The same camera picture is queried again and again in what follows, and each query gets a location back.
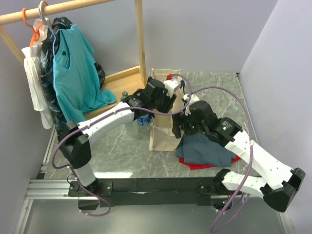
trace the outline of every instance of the table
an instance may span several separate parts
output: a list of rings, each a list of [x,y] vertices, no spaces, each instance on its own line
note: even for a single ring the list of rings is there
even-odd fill
[[[238,95],[244,102],[243,93],[236,73],[181,72],[191,82],[192,90],[206,86],[221,86]],[[207,101],[218,117],[229,117],[248,132],[247,118],[240,104],[230,94],[222,90],[205,90],[197,93],[201,100]],[[91,146],[90,164],[98,178],[167,178],[167,177],[214,177],[221,168],[190,170],[178,162],[175,152],[149,151],[149,137],[139,134],[131,138],[126,134],[124,125],[115,128]],[[59,151],[56,165],[68,161]],[[247,163],[239,160],[229,168],[244,174]],[[51,162],[47,167],[45,179],[65,179],[70,174],[68,168],[55,170]],[[254,170],[251,176],[258,176]]]

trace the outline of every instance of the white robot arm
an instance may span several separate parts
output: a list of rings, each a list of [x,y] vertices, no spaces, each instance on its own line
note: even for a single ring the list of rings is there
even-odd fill
[[[66,124],[61,138],[78,128],[90,126],[90,123],[97,119],[110,115],[105,120],[83,130],[82,133],[70,137],[60,148],[84,187],[89,191],[96,191],[98,188],[97,179],[89,164],[90,145],[111,129],[146,114],[142,110],[129,109],[121,112],[116,112],[116,110],[124,107],[143,107],[167,113],[172,108],[176,99],[175,91],[179,88],[181,88],[181,82],[174,78],[163,83],[151,79],[145,89],[128,96],[110,111],[79,124],[73,122]],[[184,95],[183,100],[187,102],[188,98],[189,95]],[[242,130],[241,126],[230,118],[218,118],[210,105],[199,100],[196,95],[191,95],[191,100],[184,112],[173,116],[173,123],[173,133],[177,138],[181,137],[181,129],[186,135],[204,134],[211,141],[235,153],[247,163],[250,161],[250,144],[253,144],[252,167],[261,177],[249,176],[241,191],[263,198],[269,206],[279,212],[286,211],[305,177],[304,171],[300,168],[292,169],[278,161],[257,143],[250,142],[248,134]],[[214,178],[215,189],[220,192],[236,190],[243,177],[244,175],[222,169]]]

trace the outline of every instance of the wooden clothes rack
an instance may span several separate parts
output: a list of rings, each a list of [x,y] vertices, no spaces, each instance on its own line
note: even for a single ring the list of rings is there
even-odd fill
[[[101,3],[106,3],[115,0],[72,0],[62,2],[53,5],[47,5],[43,8],[42,13],[44,16],[52,15],[56,13],[71,11],[87,6],[93,6]],[[90,112],[85,115],[86,119],[93,118],[117,105],[122,96],[123,91],[127,91],[129,94],[134,93],[138,88],[144,88],[147,83],[146,66],[145,66],[145,47],[144,47],[144,29],[143,29],[143,12],[142,12],[142,0],[134,0],[136,9],[136,29],[138,38],[139,58],[140,65],[109,75],[105,79],[105,83],[101,89],[110,89],[116,96],[117,102],[106,106],[102,109]],[[26,19],[39,18],[39,12],[37,8],[29,9],[25,12]],[[21,49],[16,45],[14,40],[5,30],[3,25],[23,21],[22,11],[14,12],[0,16],[0,37],[4,43],[8,46],[11,52],[15,55],[17,60],[23,65],[24,54]]]

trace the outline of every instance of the bottle label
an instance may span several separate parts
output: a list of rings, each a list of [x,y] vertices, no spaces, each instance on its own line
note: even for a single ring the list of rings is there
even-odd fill
[[[142,125],[142,126],[145,126],[145,125],[148,125],[151,123],[151,118],[149,116],[145,117],[145,116],[141,116],[137,119],[137,122]]]

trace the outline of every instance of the clothes hanger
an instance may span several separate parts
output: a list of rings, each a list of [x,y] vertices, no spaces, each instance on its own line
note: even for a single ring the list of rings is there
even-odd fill
[[[31,27],[31,29],[32,29],[33,32],[34,32],[32,38],[31,38],[31,40],[30,40],[30,44],[29,44],[29,46],[33,46],[33,45],[34,45],[34,42],[35,42],[35,41],[38,41],[39,38],[40,38],[39,29],[40,29],[40,27],[43,25],[43,23],[40,23],[40,24],[38,25],[38,27],[37,27],[36,29],[34,29],[34,27],[33,27],[32,25],[30,25],[30,24],[27,22],[26,15],[25,15],[25,12],[26,12],[27,10],[28,10],[28,9],[27,9],[26,7],[24,7],[24,8],[22,9],[21,13],[22,13],[22,17],[23,17],[24,23],[25,23],[28,27]]]
[[[44,8],[48,5],[48,3],[46,1],[41,1],[39,6],[38,6],[38,12],[39,12],[39,15],[40,15],[40,18],[42,20],[42,22],[48,26],[48,28],[50,29],[52,35],[54,36],[54,41],[53,41],[53,45],[52,45],[52,52],[53,52],[53,58],[55,58],[55,51],[54,51],[54,44],[55,44],[55,40],[57,38],[57,34],[56,32],[53,30],[52,28],[52,25],[45,20],[44,18],[44,15],[43,15],[43,11],[44,11]]]

